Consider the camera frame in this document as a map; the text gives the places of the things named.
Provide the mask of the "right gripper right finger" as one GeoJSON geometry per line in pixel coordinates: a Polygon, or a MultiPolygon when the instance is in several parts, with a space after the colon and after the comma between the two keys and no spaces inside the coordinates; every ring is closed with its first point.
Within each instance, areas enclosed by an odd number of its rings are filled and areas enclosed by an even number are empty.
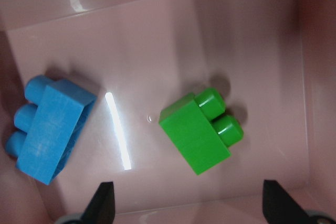
{"type": "Polygon", "coordinates": [[[318,223],[276,180],[264,180],[262,190],[263,215],[268,223],[318,223]]]}

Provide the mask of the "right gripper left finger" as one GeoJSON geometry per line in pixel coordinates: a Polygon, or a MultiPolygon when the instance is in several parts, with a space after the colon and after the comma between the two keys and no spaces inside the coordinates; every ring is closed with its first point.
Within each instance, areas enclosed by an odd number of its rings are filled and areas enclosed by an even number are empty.
{"type": "Polygon", "coordinates": [[[113,223],[115,219],[113,182],[102,182],[80,217],[80,223],[113,223]]]}

